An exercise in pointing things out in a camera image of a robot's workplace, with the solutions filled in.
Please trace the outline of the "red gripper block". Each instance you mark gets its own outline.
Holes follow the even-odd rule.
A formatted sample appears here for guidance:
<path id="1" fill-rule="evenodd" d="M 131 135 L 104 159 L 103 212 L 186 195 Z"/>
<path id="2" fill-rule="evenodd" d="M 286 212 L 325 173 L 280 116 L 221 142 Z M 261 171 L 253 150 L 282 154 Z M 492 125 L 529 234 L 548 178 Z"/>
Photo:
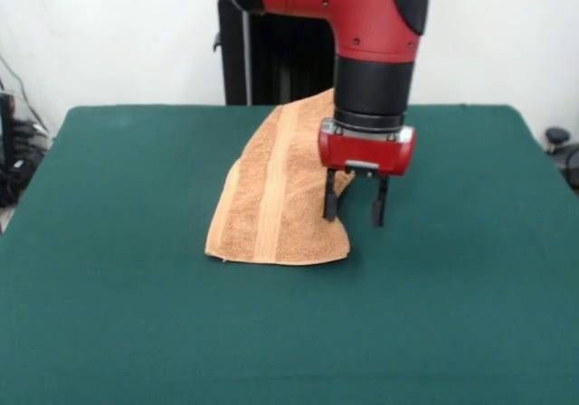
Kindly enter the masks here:
<path id="1" fill-rule="evenodd" d="M 339 195 L 336 191 L 337 171 L 361 170 L 379 176 L 403 176 L 413 157 L 415 128 L 402 127 L 397 133 L 371 134 L 321 127 L 318 132 L 320 162 L 327 168 L 323 218 L 337 217 Z M 372 226 L 384 226 L 384 210 L 389 190 L 389 177 L 379 181 L 377 196 L 372 204 Z"/>

